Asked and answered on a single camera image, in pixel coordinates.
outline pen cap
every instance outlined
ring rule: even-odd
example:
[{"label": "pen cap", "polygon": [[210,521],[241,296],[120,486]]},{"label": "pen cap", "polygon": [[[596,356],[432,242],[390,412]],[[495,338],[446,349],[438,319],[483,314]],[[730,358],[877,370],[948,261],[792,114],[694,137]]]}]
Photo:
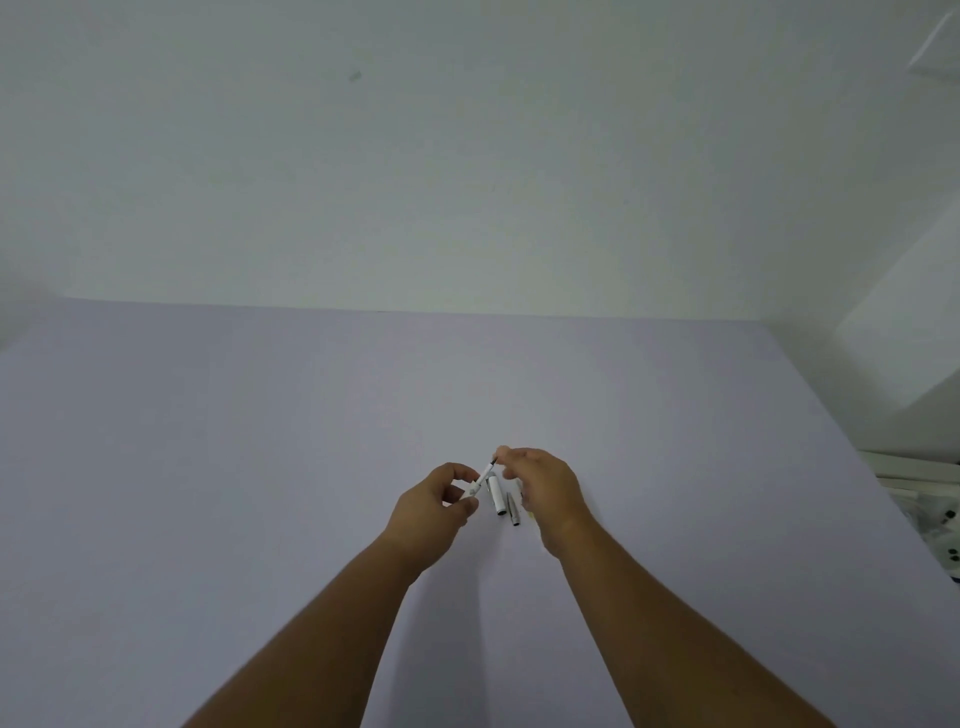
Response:
[{"label": "pen cap", "polygon": [[507,512],[507,501],[503,499],[503,491],[500,490],[500,481],[496,475],[491,475],[487,482],[490,484],[490,495],[493,498],[493,507],[496,508],[496,515],[502,516]]}]

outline white wall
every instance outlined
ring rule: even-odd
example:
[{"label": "white wall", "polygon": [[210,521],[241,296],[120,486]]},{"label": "white wall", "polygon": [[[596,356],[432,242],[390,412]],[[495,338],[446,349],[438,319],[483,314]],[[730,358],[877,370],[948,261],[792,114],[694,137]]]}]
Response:
[{"label": "white wall", "polygon": [[[960,459],[960,200],[802,369],[863,449]],[[789,332],[781,336],[789,348]]]},{"label": "white wall", "polygon": [[836,324],[960,186],[902,72],[943,6],[18,4],[0,250],[80,298]]}]

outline white marker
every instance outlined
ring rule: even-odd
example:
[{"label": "white marker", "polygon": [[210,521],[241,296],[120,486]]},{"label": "white marker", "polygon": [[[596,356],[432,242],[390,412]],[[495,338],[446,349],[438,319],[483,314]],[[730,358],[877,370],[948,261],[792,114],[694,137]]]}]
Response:
[{"label": "white marker", "polygon": [[496,479],[496,475],[491,475],[487,478],[487,482],[490,483],[490,495],[493,498],[493,507],[496,508],[496,515],[502,516],[507,512],[507,504],[503,501],[503,491],[500,490],[500,481]]},{"label": "white marker", "polygon": [[488,465],[487,468],[480,474],[480,477],[467,486],[464,494],[460,496],[460,500],[463,500],[465,497],[474,497],[480,492],[480,488],[483,486],[484,480],[486,480],[487,475],[493,471],[494,465],[496,465],[496,455],[493,457],[493,460],[490,461],[490,465]]},{"label": "white marker", "polygon": [[520,512],[516,510],[516,503],[514,503],[514,494],[507,493],[507,508],[510,509],[510,521],[513,525],[520,525]]}]

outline white pen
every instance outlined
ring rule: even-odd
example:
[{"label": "white pen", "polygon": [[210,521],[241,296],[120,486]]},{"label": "white pen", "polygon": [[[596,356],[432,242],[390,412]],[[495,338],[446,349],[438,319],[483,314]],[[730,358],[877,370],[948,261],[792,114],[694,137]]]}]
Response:
[{"label": "white pen", "polygon": [[463,500],[465,497],[474,497],[477,495],[477,493],[479,493],[481,486],[483,486],[483,481],[486,480],[487,475],[493,471],[494,465],[496,465],[496,455],[493,456],[493,460],[490,461],[490,465],[488,465],[487,468],[480,474],[480,477],[467,486],[464,494],[460,496],[460,500]]}]

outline forearm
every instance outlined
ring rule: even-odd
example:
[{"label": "forearm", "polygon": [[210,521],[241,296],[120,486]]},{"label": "forearm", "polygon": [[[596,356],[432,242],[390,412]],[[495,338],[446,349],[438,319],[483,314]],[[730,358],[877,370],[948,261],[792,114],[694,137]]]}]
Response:
[{"label": "forearm", "polygon": [[558,556],[634,725],[830,725],[595,522]]},{"label": "forearm", "polygon": [[396,613],[417,578],[374,541],[191,718],[208,726],[358,726]]}]

